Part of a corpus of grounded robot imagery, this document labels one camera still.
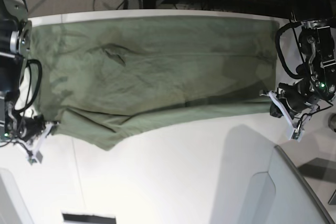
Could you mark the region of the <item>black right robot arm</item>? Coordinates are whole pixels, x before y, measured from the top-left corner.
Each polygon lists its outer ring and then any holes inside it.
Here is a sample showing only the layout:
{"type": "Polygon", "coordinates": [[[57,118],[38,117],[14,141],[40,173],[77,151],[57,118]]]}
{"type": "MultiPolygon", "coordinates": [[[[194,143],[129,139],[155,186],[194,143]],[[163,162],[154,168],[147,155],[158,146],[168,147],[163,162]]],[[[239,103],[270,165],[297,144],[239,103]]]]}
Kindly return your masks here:
{"type": "Polygon", "coordinates": [[[25,0],[1,0],[1,141],[33,144],[46,132],[47,121],[42,115],[25,115],[37,98],[43,69],[37,59],[29,59],[32,23],[28,20],[25,0]],[[21,109],[15,107],[25,70],[37,67],[35,89],[21,109]]]}

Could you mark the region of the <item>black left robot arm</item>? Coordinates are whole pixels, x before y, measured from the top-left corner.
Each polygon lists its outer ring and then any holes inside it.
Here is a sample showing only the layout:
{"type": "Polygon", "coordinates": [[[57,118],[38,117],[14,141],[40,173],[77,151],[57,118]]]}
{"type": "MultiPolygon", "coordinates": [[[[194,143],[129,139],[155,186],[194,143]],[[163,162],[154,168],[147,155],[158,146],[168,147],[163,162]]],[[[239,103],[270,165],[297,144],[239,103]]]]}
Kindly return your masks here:
{"type": "Polygon", "coordinates": [[[280,104],[271,104],[270,115],[276,118],[289,114],[291,119],[300,114],[309,117],[321,111],[319,101],[332,107],[335,98],[335,42],[331,33],[335,17],[330,0],[288,0],[291,16],[289,23],[278,29],[276,51],[288,76],[296,80],[289,85],[280,83],[276,98],[280,104]],[[296,45],[302,63],[293,73],[286,64],[280,46],[284,32],[295,31],[296,45]]]}

